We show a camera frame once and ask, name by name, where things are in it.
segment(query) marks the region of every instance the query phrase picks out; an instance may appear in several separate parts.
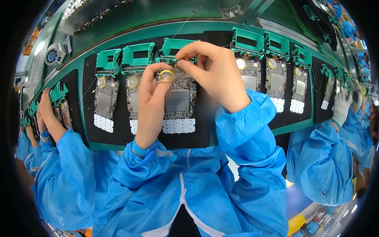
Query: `hair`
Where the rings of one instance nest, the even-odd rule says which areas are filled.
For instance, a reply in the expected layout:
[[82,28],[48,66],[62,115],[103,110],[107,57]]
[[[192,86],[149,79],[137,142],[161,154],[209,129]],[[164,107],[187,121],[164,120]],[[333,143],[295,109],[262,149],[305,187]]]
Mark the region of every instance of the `hair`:
[[363,197],[365,195],[366,190],[367,190],[366,187],[357,190],[357,198]]
[[18,146],[19,139],[19,130],[20,130],[20,107],[19,107],[19,98],[18,92],[13,91],[11,93],[11,103],[9,108],[10,115],[10,143],[12,147]]
[[376,145],[378,143],[378,133],[379,133],[379,110],[377,106],[373,107],[373,111],[371,112],[374,117],[371,122],[374,123],[373,130],[376,132],[376,136],[373,139],[373,144]]

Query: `hand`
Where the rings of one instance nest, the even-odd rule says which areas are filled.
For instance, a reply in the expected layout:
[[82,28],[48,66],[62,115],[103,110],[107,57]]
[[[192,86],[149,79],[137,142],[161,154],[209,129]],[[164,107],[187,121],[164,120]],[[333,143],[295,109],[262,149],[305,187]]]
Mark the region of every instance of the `hand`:
[[30,125],[26,126],[26,135],[28,135],[29,139],[34,138],[33,129],[31,128]]
[[37,109],[37,123],[38,123],[39,133],[44,133],[47,130],[47,128],[46,128],[46,124],[45,124],[44,120],[42,119],[42,115],[39,111],[39,106]]
[[334,113],[332,120],[334,120],[340,127],[348,117],[349,107],[352,100],[351,94],[346,100],[346,93],[345,88],[341,86],[339,93],[334,97]]
[[362,87],[359,85],[357,80],[352,80],[353,90],[358,93],[357,102],[353,101],[351,104],[351,108],[354,110],[356,114],[358,114],[359,108],[362,105]]
[[166,63],[154,63],[147,66],[138,88],[139,111],[135,142],[142,149],[153,144],[162,130],[164,99],[172,83],[157,84],[154,73],[159,69],[172,69],[172,67]]
[[21,137],[21,133],[23,132],[23,127],[20,127],[19,137]]
[[363,113],[364,110],[365,110],[365,107],[366,107],[366,101],[367,101],[367,97],[365,96],[365,97],[363,97],[363,99],[362,99],[362,104],[361,104],[361,106],[360,106],[360,109],[362,110],[362,113]]
[[51,105],[50,97],[49,97],[49,88],[46,88],[41,96],[41,101],[38,105],[38,111],[42,116],[42,119],[44,122],[47,122],[47,120],[55,118],[53,107]]
[[[198,55],[197,66],[187,61]],[[213,44],[195,41],[175,55],[177,65],[189,73],[206,91],[229,112],[235,113],[251,103],[243,84],[233,51]],[[205,71],[205,63],[212,65]]]

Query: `green plastic frame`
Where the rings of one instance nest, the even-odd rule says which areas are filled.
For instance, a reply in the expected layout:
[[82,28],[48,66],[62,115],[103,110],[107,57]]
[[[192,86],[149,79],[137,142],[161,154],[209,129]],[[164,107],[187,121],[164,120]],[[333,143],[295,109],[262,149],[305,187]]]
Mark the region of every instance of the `green plastic frame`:
[[[126,46],[122,49],[121,74],[143,72],[147,65],[154,62],[153,49],[155,43],[134,44]],[[147,51],[144,58],[134,58],[134,53],[138,51]]]
[[[247,53],[248,55],[252,55],[253,57],[258,57],[259,60],[263,58],[263,35],[254,33],[252,31],[242,30],[237,27],[232,28],[234,31],[232,44],[230,49],[233,52],[239,52],[241,55]],[[256,41],[256,46],[244,44],[242,42],[238,42],[238,37],[251,39]]]
[[297,44],[295,44],[295,49],[291,51],[291,56],[293,56],[293,62],[298,67],[303,67],[307,70],[310,70],[312,67],[312,54],[306,51],[303,48],[300,48]]
[[[290,42],[276,34],[265,31],[264,33],[264,49],[266,54],[271,54],[272,56],[278,55],[279,58],[288,61],[290,59]],[[272,41],[280,44],[280,48],[273,45]]]
[[[180,59],[175,59],[175,55],[170,55],[172,49],[181,49],[187,44],[195,42],[195,40],[189,39],[170,39],[164,38],[162,48],[158,51],[158,57],[155,59],[156,63],[164,62],[167,64],[176,63]],[[196,58],[190,59],[190,62],[194,63]]]
[[327,78],[334,77],[332,70],[330,70],[325,64],[321,64],[321,73],[324,74]]
[[68,92],[69,90],[66,85],[63,83],[61,90],[61,82],[58,82],[55,88],[49,92],[50,101],[53,103],[53,106],[59,106]]
[[33,100],[33,101],[31,102],[31,104],[30,104],[30,108],[28,109],[28,114],[29,114],[30,116],[33,116],[33,115],[36,114],[37,109],[38,109],[38,105],[39,105],[39,103],[38,103],[38,101],[36,101],[36,100]]
[[[120,72],[119,57],[121,49],[109,49],[101,51],[96,58],[96,73],[95,76],[111,76],[113,78]],[[111,62],[108,62],[109,56],[113,56]]]

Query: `white glove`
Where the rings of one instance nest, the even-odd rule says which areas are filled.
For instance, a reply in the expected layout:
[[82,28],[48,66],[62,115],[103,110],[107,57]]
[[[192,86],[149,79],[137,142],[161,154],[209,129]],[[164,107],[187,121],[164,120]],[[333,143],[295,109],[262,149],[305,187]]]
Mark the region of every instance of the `white glove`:
[[346,90],[342,86],[340,87],[340,92],[334,97],[334,113],[332,121],[335,122],[339,127],[343,125],[348,117],[349,107],[351,105],[352,96],[349,95],[346,100]]
[[352,80],[353,82],[353,90],[358,93],[358,100],[357,102],[353,101],[351,104],[351,107],[354,111],[358,111],[360,106],[362,105],[362,87],[359,85],[359,82],[357,80]]

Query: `blue anti-static smock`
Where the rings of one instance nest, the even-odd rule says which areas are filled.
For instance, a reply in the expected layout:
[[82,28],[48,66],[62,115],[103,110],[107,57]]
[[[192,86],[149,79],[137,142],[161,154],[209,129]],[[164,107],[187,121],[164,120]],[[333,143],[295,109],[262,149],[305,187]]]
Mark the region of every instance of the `blue anti-static smock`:
[[[167,236],[184,205],[202,236],[287,236],[285,156],[267,126],[276,109],[247,93],[246,108],[217,111],[217,147],[168,151],[156,141],[142,159],[129,143],[93,235]],[[240,166],[237,182],[225,153]]]
[[352,37],[355,41],[357,39],[355,36],[357,29],[355,29],[354,26],[347,21],[342,21],[341,24],[343,26],[343,32],[345,33],[346,38]]
[[45,162],[31,186],[40,217],[64,230],[93,226],[104,206],[118,155],[89,150],[80,135],[70,129],[41,159]]
[[326,3],[330,3],[335,11],[335,17],[339,20],[342,16],[342,6],[339,3],[334,3],[333,0],[326,0]]
[[329,121],[292,132],[287,152],[287,173],[316,203],[338,206],[352,198],[352,152],[361,151],[352,108],[339,132]]
[[18,138],[18,146],[16,149],[16,157],[22,161],[33,152],[30,141],[25,135],[25,131],[21,132],[21,135]]

